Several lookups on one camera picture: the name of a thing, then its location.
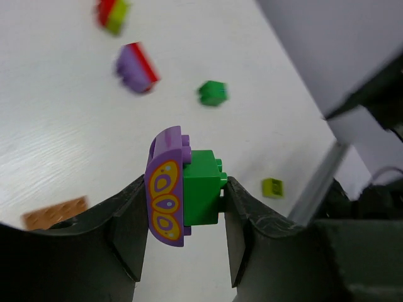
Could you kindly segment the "red half-round lego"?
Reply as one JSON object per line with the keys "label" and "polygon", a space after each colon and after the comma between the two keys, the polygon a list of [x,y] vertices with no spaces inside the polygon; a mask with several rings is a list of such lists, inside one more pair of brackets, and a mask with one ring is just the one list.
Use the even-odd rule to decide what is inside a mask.
{"label": "red half-round lego", "polygon": [[143,72],[145,79],[140,92],[149,92],[154,88],[154,86],[160,81],[161,78],[140,42],[133,43],[132,50],[137,58],[137,61],[140,64],[140,69]]}

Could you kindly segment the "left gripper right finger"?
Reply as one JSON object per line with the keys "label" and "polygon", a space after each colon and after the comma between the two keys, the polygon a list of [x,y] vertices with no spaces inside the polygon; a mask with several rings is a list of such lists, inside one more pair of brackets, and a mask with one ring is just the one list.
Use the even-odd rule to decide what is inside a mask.
{"label": "left gripper right finger", "polygon": [[230,177],[224,189],[239,301],[401,301],[402,186],[369,186],[300,226]]}

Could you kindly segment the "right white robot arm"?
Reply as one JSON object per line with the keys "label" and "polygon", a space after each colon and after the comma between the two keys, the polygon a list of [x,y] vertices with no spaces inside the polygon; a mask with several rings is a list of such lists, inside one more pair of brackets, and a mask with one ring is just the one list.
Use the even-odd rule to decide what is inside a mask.
{"label": "right white robot arm", "polygon": [[336,135],[351,149],[336,178],[351,199],[368,187],[401,181],[402,54],[386,61],[324,119],[343,124]]}

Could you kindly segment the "green square lego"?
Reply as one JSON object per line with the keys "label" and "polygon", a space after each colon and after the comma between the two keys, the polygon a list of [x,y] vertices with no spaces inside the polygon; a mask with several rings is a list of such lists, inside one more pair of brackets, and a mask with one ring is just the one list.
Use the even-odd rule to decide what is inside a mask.
{"label": "green square lego", "polygon": [[194,150],[183,169],[184,225],[218,223],[220,192],[227,183],[222,160],[212,150]]}

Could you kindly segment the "lavender half-round lego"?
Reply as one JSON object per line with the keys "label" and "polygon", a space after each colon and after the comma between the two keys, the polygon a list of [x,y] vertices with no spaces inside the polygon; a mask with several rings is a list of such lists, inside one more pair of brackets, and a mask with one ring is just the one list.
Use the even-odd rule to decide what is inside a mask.
{"label": "lavender half-round lego", "polygon": [[116,73],[124,85],[138,94],[152,89],[151,81],[143,69],[140,60],[129,45],[122,47],[116,60]]}

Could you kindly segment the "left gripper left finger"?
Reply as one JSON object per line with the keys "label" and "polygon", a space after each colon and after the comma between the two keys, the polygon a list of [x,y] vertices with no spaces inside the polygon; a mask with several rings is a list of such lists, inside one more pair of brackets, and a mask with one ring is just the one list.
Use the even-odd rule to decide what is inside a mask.
{"label": "left gripper left finger", "polygon": [[48,230],[1,225],[2,301],[131,301],[147,242],[145,183]]}

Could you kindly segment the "purple butterfly lego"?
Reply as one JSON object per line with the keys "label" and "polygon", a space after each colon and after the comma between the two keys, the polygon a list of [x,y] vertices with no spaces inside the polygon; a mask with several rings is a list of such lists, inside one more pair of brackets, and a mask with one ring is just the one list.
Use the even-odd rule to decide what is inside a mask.
{"label": "purple butterfly lego", "polygon": [[190,137],[169,127],[152,141],[144,174],[149,230],[160,242],[184,246],[183,168],[191,163]]}

